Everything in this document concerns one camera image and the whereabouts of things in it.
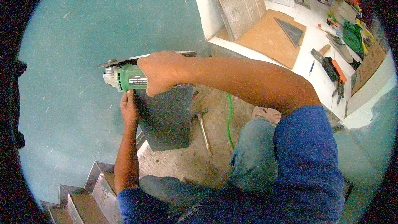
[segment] wooden handle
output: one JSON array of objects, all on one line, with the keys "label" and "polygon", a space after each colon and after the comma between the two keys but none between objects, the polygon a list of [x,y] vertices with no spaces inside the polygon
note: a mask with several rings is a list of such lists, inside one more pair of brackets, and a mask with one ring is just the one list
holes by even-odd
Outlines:
[{"label": "wooden handle", "polygon": [[347,78],[344,75],[343,71],[341,70],[341,68],[340,68],[339,64],[337,63],[337,61],[336,60],[332,60],[331,63],[336,68],[337,72],[339,73],[340,79],[343,81],[343,83],[346,83]]},{"label": "wooden handle", "polygon": [[319,51],[319,53],[321,55],[324,55],[328,50],[330,49],[330,44],[325,45],[325,47],[321,48],[321,50]]}]

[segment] label on grinder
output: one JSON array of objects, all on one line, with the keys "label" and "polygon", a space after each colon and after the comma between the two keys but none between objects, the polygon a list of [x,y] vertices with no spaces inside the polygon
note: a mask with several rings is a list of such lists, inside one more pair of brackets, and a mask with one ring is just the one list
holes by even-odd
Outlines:
[{"label": "label on grinder", "polygon": [[147,83],[148,83],[148,80],[145,76],[142,76],[142,75],[129,76],[129,85],[130,86],[146,85]]}]

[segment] angle grinder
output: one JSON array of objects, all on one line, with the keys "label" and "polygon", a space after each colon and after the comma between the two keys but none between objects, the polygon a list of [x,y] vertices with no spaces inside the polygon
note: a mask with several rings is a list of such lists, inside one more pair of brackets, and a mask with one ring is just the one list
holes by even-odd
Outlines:
[{"label": "angle grinder", "polygon": [[[186,57],[196,57],[196,53],[191,50],[176,51]],[[130,89],[147,89],[148,80],[145,74],[137,65],[137,60],[141,57],[135,56],[121,60],[109,60],[97,67],[105,67],[103,80],[106,84],[116,87],[119,92],[127,92]]]}]

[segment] teal wall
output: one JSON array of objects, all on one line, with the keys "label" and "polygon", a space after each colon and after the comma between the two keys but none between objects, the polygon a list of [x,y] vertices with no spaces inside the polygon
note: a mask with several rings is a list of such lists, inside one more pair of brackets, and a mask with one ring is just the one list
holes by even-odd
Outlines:
[{"label": "teal wall", "polygon": [[355,223],[373,199],[391,158],[398,119],[397,94],[394,87],[372,107],[370,124],[335,133],[339,167],[354,184],[340,223]]},{"label": "teal wall", "polygon": [[115,161],[121,95],[95,66],[160,50],[207,54],[196,0],[41,0],[19,53],[19,153],[37,199],[58,202],[59,184],[82,187],[94,160]]}]

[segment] staircase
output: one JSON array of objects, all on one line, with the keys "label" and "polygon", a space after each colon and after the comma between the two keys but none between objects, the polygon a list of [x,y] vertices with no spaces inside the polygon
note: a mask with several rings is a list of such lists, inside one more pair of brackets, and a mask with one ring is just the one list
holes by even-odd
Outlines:
[{"label": "staircase", "polygon": [[54,224],[122,222],[115,193],[115,165],[95,161],[84,188],[59,186],[59,204],[41,201]]}]

